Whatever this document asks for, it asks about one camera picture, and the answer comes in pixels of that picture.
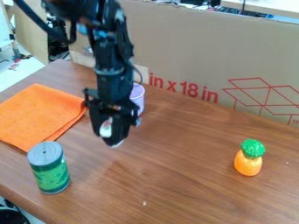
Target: cardboard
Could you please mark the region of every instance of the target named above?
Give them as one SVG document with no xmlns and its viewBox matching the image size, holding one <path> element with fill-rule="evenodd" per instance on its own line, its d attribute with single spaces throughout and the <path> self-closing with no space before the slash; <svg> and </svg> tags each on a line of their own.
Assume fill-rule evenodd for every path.
<svg viewBox="0 0 299 224">
<path fill-rule="evenodd" d="M 299 126 L 299 25 L 121 0 L 149 84 Z M 87 58 L 86 37 L 71 47 Z"/>
</svg>

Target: orange towel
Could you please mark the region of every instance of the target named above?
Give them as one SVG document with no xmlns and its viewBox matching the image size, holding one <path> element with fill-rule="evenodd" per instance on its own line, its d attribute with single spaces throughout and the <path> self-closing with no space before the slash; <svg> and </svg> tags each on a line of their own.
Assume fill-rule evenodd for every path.
<svg viewBox="0 0 299 224">
<path fill-rule="evenodd" d="M 34 84 L 0 104 L 0 140 L 28 151 L 53 141 L 84 114 L 83 100 Z"/>
</svg>

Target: wooden table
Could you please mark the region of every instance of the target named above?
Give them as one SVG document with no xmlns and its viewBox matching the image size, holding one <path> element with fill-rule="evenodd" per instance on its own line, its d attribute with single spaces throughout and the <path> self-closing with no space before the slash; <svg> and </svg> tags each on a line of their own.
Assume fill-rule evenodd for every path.
<svg viewBox="0 0 299 224">
<path fill-rule="evenodd" d="M 92 69 L 58 60 L 0 94 L 33 83 L 82 96 Z M 0 143 L 0 195 L 46 223 L 299 223 L 299 129 L 146 86 L 140 128 L 109 149 L 84 116 L 58 142 L 72 184 L 44 195 L 20 150 Z M 245 138 L 268 151 L 261 173 L 241 176 L 233 158 Z"/>
<path fill-rule="evenodd" d="M 243 0 L 221 0 L 224 7 L 242 9 Z M 274 14 L 288 18 L 299 18 L 298 0 L 246 0 L 246 11 Z"/>
</svg>

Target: toy carrot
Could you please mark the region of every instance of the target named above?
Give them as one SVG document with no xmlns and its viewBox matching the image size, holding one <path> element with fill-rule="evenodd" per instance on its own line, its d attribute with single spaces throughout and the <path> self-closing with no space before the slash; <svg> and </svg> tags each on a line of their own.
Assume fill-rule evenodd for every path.
<svg viewBox="0 0 299 224">
<path fill-rule="evenodd" d="M 264 145 L 254 139 L 247 139 L 240 148 L 234 159 L 234 168 L 245 176 L 258 174 L 262 166 L 262 156 L 266 152 Z"/>
</svg>

